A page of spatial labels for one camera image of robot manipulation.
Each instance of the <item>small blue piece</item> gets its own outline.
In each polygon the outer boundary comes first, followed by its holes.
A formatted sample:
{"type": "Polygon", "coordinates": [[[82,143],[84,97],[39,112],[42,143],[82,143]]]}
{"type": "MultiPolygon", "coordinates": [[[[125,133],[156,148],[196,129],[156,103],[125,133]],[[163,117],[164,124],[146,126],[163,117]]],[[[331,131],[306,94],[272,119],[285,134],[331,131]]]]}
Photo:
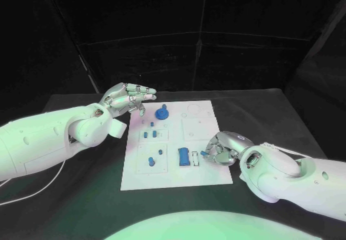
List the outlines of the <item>small blue piece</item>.
{"type": "Polygon", "coordinates": [[[189,149],[186,147],[179,148],[179,166],[190,166],[189,149]]]}
{"type": "Polygon", "coordinates": [[[154,159],[150,157],[148,158],[148,166],[153,167],[156,165],[154,159]]]}
{"type": "Polygon", "coordinates": [[[166,104],[163,104],[161,108],[156,110],[154,116],[158,120],[164,120],[169,117],[169,110],[166,104]]]}

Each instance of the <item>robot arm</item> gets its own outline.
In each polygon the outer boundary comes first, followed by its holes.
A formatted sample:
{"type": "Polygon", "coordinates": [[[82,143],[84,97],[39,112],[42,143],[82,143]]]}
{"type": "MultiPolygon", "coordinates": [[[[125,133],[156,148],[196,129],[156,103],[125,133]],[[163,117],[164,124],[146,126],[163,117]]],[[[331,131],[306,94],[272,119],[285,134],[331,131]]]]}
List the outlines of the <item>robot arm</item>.
{"type": "Polygon", "coordinates": [[[307,156],[294,160],[280,149],[268,143],[254,145],[244,136],[223,131],[200,154],[223,166],[239,159],[239,178],[268,203],[285,199],[307,211],[346,221],[346,163],[307,156]]]}
{"type": "Polygon", "coordinates": [[[95,147],[109,134],[121,138],[127,125],[114,119],[140,110],[156,90],[120,83],[99,103],[22,118],[0,127],[0,181],[33,174],[95,147]]]}

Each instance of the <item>black table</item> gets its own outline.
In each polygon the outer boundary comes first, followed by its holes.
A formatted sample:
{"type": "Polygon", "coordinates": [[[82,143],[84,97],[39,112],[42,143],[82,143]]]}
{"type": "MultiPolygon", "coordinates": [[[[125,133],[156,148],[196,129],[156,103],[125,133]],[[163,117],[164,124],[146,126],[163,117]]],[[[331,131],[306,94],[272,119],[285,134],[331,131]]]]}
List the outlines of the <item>black table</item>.
{"type": "MultiPolygon", "coordinates": [[[[102,94],[52,95],[43,112],[98,103],[102,94]]],[[[220,131],[255,144],[326,158],[311,133],[280,89],[158,92],[156,102],[210,100],[220,131]]],[[[130,123],[130,114],[118,117],[130,123]]],[[[120,191],[127,146],[107,137],[65,163],[47,189],[32,198],[0,206],[1,239],[104,239],[134,223],[182,211],[226,211],[261,217],[324,239],[344,237],[346,223],[303,210],[285,200],[267,203],[229,167],[233,184],[120,191]]],[[[0,189],[0,202],[30,195],[52,180],[60,164],[13,179],[0,189]]]]}

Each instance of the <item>white base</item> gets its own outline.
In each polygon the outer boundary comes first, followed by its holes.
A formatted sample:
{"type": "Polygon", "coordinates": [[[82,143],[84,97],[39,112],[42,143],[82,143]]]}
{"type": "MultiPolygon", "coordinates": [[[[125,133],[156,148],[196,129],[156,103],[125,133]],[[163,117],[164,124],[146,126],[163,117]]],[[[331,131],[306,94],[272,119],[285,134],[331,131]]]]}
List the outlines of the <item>white base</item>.
{"type": "Polygon", "coordinates": [[[154,102],[143,105],[144,117],[134,112],[130,118],[120,190],[232,184],[229,168],[205,161],[200,155],[219,132],[212,102],[154,102]],[[158,120],[154,114],[163,104],[169,118],[158,120]],[[190,166],[179,166],[179,148],[189,149],[190,166]],[[193,164],[193,152],[197,152],[197,166],[193,164]],[[154,166],[148,165],[148,157],[154,159],[154,166]]]}

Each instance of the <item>white board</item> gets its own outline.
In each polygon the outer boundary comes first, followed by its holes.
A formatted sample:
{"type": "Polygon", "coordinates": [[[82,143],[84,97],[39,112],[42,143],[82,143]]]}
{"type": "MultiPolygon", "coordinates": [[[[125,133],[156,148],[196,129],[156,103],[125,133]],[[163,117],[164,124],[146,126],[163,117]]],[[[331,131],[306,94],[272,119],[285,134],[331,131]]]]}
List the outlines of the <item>white board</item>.
{"type": "Polygon", "coordinates": [[[131,114],[121,191],[232,184],[229,168],[205,161],[200,151],[219,132],[210,101],[143,103],[146,114],[131,114]],[[156,118],[166,104],[169,117],[156,118]],[[190,166],[180,166],[179,148],[189,149],[190,166]],[[197,152],[199,165],[193,164],[197,152]],[[154,166],[148,164],[153,157],[154,166]]]}

